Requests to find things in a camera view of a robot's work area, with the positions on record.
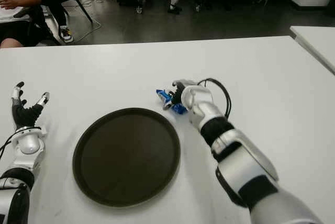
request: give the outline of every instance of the floor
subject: floor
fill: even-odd
[[[322,11],[298,11],[289,3],[266,7],[239,4],[226,11],[216,2],[212,10],[203,8],[197,13],[192,0],[181,0],[180,15],[166,12],[167,0],[146,2],[141,15],[133,7],[119,6],[116,0],[82,0],[82,3],[95,19],[92,25],[74,1],[64,3],[70,14],[68,23],[75,38],[73,44],[285,36],[291,35],[291,25],[335,26],[335,18]],[[48,24],[57,35],[54,20],[49,18]],[[97,30],[83,38],[92,29]]]

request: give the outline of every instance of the wheel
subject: wheel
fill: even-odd
[[[142,12],[143,12],[143,8],[141,8],[141,7],[137,7],[137,8],[136,8],[136,13],[137,13],[137,14],[140,15],[140,14],[142,14]]]

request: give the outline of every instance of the human hand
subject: human hand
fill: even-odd
[[[17,0],[0,0],[0,8],[14,9],[18,6]]]

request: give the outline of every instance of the black tray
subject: black tray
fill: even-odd
[[[92,200],[126,207],[146,201],[172,179],[180,159],[178,135],[154,111],[128,108],[95,121],[73,155],[73,174]]]

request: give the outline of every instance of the wire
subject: wire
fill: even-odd
[[[10,139],[11,139],[15,134],[18,134],[19,132],[26,131],[26,130],[30,130],[30,129],[40,129],[40,130],[41,130],[40,127],[30,127],[30,128],[27,128],[27,129],[24,129],[24,130],[21,130],[21,131],[17,131],[16,133],[10,135],[10,137],[6,140],[6,142],[0,147],[0,160],[1,160],[1,158],[2,158],[2,155],[4,155],[4,151],[5,151],[6,146],[8,146],[8,145],[11,143]]]
[[[107,1],[113,1],[113,0],[85,0],[82,2],[82,5],[83,7],[85,8],[88,8],[88,7],[91,7],[92,6],[92,3],[95,2],[95,3],[104,3],[104,2],[107,2]],[[63,7],[79,7],[79,5],[67,5],[67,6],[63,6]]]
[[[230,99],[230,96],[229,96],[229,93],[227,91],[227,89],[224,87],[223,84],[221,84],[219,81],[217,81],[216,79],[212,79],[212,78],[208,78],[208,79],[204,79],[204,80],[201,80],[198,85],[200,85],[202,82],[205,82],[205,87],[206,87],[206,84],[207,84],[207,81],[209,82],[212,82],[214,84],[216,84],[217,86],[219,86],[221,88],[221,90],[224,92],[224,95],[226,97],[226,103],[227,103],[227,107],[226,107],[226,112],[225,112],[225,117],[228,119],[229,118],[229,115],[230,115],[230,112],[231,112],[231,99]]]
[[[98,24],[98,27],[92,29],[91,31],[87,32],[85,35],[83,35],[80,39],[78,40],[75,40],[71,43],[68,43],[68,44],[74,44],[74,43],[77,43],[77,42],[80,42],[81,40],[83,40],[85,37],[87,37],[89,34],[91,34],[92,32],[94,32],[95,30],[98,30],[99,28],[102,27],[101,23],[99,23],[97,20],[95,20],[94,18],[92,18],[93,21],[95,21],[97,24]]]

